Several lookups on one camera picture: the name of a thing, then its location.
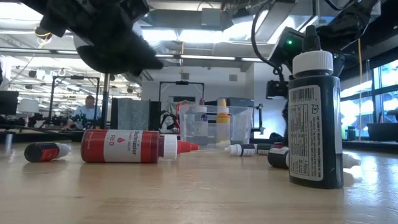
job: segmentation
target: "ceiling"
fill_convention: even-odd
[[[340,0],[339,4],[344,4],[347,0]],[[194,1],[194,0],[148,0],[151,12],[143,17],[134,29],[145,38],[151,46],[160,54],[188,54],[188,55],[208,55],[208,56],[227,56],[227,57],[255,57],[250,38],[251,21],[240,24],[233,24],[231,18],[238,8],[246,7],[253,12],[257,9],[261,0],[213,0],[213,1]],[[192,29],[194,24],[202,24],[202,12],[207,13],[214,8],[217,13],[221,13],[221,20],[226,18],[226,22],[221,21],[219,26],[202,26],[201,29]],[[256,39],[259,51],[268,56],[272,51],[274,43],[280,32],[285,26],[299,29],[304,22],[309,20],[313,9],[319,9],[320,23],[327,23],[338,12],[331,10],[324,1],[300,0],[297,4],[276,4],[270,12],[263,12],[259,19]],[[36,49],[40,41],[34,35],[34,29],[40,22],[42,15],[31,10],[23,4],[1,2],[0,0],[0,47],[28,48]],[[62,38],[54,36],[51,41],[43,46],[43,49],[75,50],[71,33],[66,33]],[[103,77],[100,73],[92,70],[78,58],[55,58],[54,55],[48,57],[36,56],[8,56],[11,64],[11,75],[13,79],[12,89],[21,91],[23,95],[29,93],[41,94],[43,99],[48,99],[44,93],[48,93],[51,87],[52,75],[59,74],[61,71],[65,75],[80,75],[84,77],[100,78],[102,86]],[[221,67],[221,68],[240,68],[245,72],[251,63],[249,62],[226,62],[217,60],[175,60],[165,59],[165,67]],[[45,75],[40,78],[29,77],[31,70],[41,69]],[[150,79],[151,71],[147,71],[144,79]],[[115,95],[127,95],[131,98],[139,99],[141,88],[132,83],[132,80],[122,75],[116,76],[114,85]],[[83,103],[87,93],[95,93],[96,87],[88,79],[69,80],[65,79],[55,88],[57,100],[68,101],[64,96],[73,95],[77,100],[74,102]],[[31,90],[25,88],[26,83],[32,85]],[[80,85],[80,91],[70,90],[68,85]],[[133,93],[127,93],[127,86],[132,86]]]

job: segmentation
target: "orange cap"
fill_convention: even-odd
[[[178,140],[178,148],[177,148],[178,154],[191,152],[191,151],[195,151],[198,149],[199,149],[199,145],[197,145],[197,144],[192,144],[190,142]]]

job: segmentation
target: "computer monitor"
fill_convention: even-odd
[[[0,114],[17,114],[18,95],[17,91],[0,91]]]

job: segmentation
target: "desk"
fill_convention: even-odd
[[[191,152],[159,164],[25,161],[26,144],[0,156],[0,217],[9,223],[398,223],[398,160],[357,152],[341,190],[289,182],[266,157]]]

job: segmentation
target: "person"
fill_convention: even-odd
[[[95,98],[94,96],[88,95],[86,97],[86,104],[84,106],[79,106],[78,108],[76,108],[75,112],[73,113],[73,116],[76,115],[81,115],[81,114],[85,114],[86,115],[86,119],[98,119],[101,117],[101,110],[99,108],[99,106],[97,106],[96,111],[96,118],[94,118],[94,113],[95,113]]]

